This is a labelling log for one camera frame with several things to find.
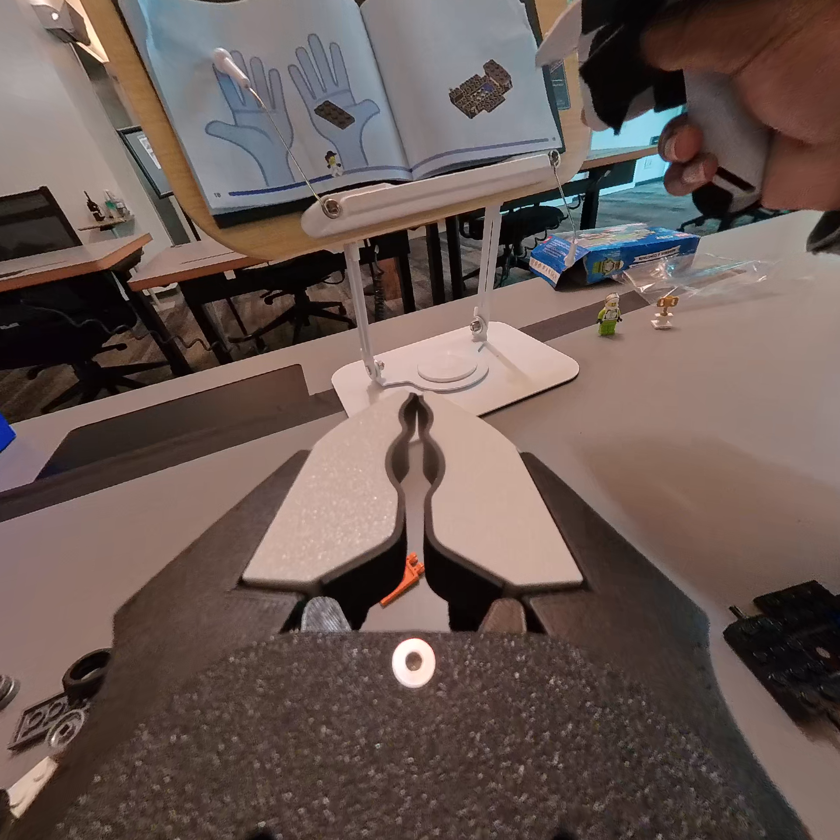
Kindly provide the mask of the clear plastic bag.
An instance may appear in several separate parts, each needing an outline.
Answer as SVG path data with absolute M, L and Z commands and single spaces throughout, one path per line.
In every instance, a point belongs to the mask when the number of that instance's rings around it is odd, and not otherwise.
M 679 296 L 679 303 L 743 298 L 761 291 L 778 267 L 766 259 L 683 255 L 629 267 L 616 279 L 657 309 L 657 300 L 667 295 Z

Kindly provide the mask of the small orange lego piece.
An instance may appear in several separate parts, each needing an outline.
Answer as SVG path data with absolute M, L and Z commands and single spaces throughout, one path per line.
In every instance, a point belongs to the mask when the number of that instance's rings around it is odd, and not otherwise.
M 425 574 L 425 564 L 421 561 L 415 552 L 411 552 L 406 556 L 404 573 L 400 584 L 386 597 L 380 600 L 380 606 L 383 608 L 390 606 L 399 598 L 404 596 L 414 588 Z

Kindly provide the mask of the person's right hand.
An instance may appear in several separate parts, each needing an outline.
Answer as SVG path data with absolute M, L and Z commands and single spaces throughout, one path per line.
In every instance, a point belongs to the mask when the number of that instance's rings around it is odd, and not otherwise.
M 700 2 L 658 17 L 649 65 L 716 72 L 772 132 L 763 204 L 839 208 L 839 2 Z

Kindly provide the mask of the pile of lego pieces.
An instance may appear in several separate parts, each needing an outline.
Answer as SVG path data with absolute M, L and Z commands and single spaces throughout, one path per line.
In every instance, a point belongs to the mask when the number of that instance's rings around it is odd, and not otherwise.
M 12 827 L 34 803 L 56 774 L 59 758 L 90 717 L 93 699 L 99 693 L 112 662 L 112 649 L 99 648 L 68 667 L 62 690 L 24 709 L 7 748 L 13 755 L 42 746 L 45 757 L 16 782 L 2 787 L 1 834 L 9 838 Z

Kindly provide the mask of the black office chair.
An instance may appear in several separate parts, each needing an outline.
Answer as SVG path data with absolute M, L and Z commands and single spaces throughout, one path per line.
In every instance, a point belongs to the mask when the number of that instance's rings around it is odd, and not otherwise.
M 475 211 L 457 217 L 458 233 L 462 238 L 482 240 L 484 237 L 484 210 Z M 555 230 L 567 218 L 558 207 L 552 205 L 523 206 L 503 213 L 500 218 L 499 246 L 502 248 L 497 258 L 500 278 L 496 286 L 503 286 L 510 275 L 511 268 L 529 269 L 530 251 L 524 241 L 536 238 L 543 242 L 550 231 Z
M 691 194 L 692 202 L 699 215 L 679 226 L 681 233 L 688 227 L 701 227 L 710 220 L 719 221 L 718 232 L 734 226 L 738 219 L 746 217 L 750 222 L 763 221 L 772 214 L 763 208 L 756 195 L 732 194 L 715 183 L 708 183 Z
M 348 329 L 354 329 L 356 324 L 348 316 L 342 301 L 315 301 L 308 295 L 309 288 L 329 280 L 336 271 L 344 273 L 345 269 L 346 265 L 340 261 L 339 255 L 328 250 L 320 250 L 276 264 L 237 269 L 234 272 L 237 280 L 242 280 L 252 291 L 265 292 L 261 298 L 266 305 L 283 296 L 293 297 L 293 303 L 266 326 L 241 337 L 231 337 L 229 342 L 253 342 L 259 348 L 263 348 L 263 336 L 289 323 L 293 327 L 291 344 L 295 345 L 301 341 L 303 329 L 311 325 L 313 318 L 339 322 L 345 324 Z
M 104 366 L 104 354 L 127 349 L 140 319 L 119 278 L 139 262 L 149 236 L 83 246 L 45 186 L 2 197 L 2 374 L 69 371 L 73 385 L 43 414 L 117 395 L 144 384 L 136 376 L 163 361 Z

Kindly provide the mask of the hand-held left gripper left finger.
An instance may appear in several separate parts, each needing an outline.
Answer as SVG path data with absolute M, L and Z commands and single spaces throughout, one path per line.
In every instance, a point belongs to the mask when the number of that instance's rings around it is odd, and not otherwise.
M 245 568 L 245 584 L 309 594 L 390 594 L 402 582 L 401 482 L 415 411 L 414 394 L 388 396 L 312 447 Z

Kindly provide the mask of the black lego chassis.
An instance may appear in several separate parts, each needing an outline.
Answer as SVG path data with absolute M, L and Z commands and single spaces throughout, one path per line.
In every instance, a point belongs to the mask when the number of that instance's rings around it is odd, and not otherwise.
M 839 595 L 810 580 L 729 612 L 723 639 L 787 716 L 839 729 Z

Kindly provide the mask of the white book stand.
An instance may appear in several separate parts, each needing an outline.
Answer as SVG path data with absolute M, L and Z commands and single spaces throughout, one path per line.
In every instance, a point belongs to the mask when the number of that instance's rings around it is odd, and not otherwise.
M 184 209 L 219 243 L 248 257 L 286 261 L 318 250 L 342 250 L 349 276 L 361 361 L 332 375 L 347 414 L 387 391 L 437 392 L 475 415 L 519 402 L 573 380 L 579 365 L 567 355 L 490 315 L 501 205 L 549 190 L 573 173 L 558 150 L 511 157 L 419 181 L 357 186 L 315 195 L 293 213 L 219 227 L 136 49 L 117 2 L 85 2 L 128 100 L 140 118 L 165 176 Z M 364 309 L 361 247 L 366 239 L 486 209 L 479 288 L 468 325 L 375 356 Z

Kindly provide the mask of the brown topped desk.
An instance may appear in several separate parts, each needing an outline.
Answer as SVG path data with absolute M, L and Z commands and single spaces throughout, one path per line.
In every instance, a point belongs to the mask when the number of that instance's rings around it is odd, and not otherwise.
M 581 205 L 579 229 L 596 227 L 602 183 L 617 166 L 635 163 L 652 156 L 658 151 L 657 145 L 624 147 L 617 150 L 592 150 L 581 164 L 579 173 L 586 173 Z
M 166 361 L 102 366 L 97 357 L 125 350 L 110 339 L 130 333 L 140 317 L 120 285 L 118 273 L 139 262 L 149 234 L 79 245 L 2 263 L 1 368 L 39 372 L 67 366 L 76 383 L 42 408 L 49 413 L 76 401 L 95 400 L 101 392 L 143 386 L 132 375 L 154 371 Z
M 251 290 L 242 280 L 237 280 L 235 271 L 281 262 L 285 261 L 270 263 L 241 255 L 205 239 L 162 251 L 131 280 L 130 287 L 135 291 L 144 291 L 177 285 L 203 335 L 206 351 L 212 353 L 220 364 L 230 364 L 234 360 L 230 349 L 233 343 L 214 325 L 207 305 L 217 301 L 231 302 L 236 297 L 253 292 L 265 294 L 263 290 Z

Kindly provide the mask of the blue lego box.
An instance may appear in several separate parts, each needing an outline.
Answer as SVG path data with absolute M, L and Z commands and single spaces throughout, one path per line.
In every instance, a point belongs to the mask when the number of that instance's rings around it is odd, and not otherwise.
M 588 287 L 637 266 L 692 257 L 699 242 L 695 234 L 645 224 L 552 234 L 532 250 L 528 267 L 554 289 Z

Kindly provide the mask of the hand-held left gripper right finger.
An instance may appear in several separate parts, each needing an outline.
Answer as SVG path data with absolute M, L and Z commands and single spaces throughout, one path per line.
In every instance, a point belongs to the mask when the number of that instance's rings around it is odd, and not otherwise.
M 526 467 L 485 420 L 447 397 L 421 397 L 425 537 L 448 561 L 506 595 L 576 588 L 583 574 Z

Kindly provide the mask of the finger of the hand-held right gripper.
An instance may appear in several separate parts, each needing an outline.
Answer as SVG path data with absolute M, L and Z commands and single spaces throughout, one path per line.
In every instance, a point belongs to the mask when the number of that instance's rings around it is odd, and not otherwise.
M 535 56 L 536 67 L 549 67 L 576 54 L 587 60 L 592 46 L 592 32 L 584 31 L 585 6 L 568 6 L 544 36 Z

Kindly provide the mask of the lego instruction booklet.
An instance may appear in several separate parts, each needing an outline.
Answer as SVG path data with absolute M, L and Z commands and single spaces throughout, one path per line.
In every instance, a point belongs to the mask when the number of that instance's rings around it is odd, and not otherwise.
M 221 228 L 564 152 L 532 2 L 117 5 Z

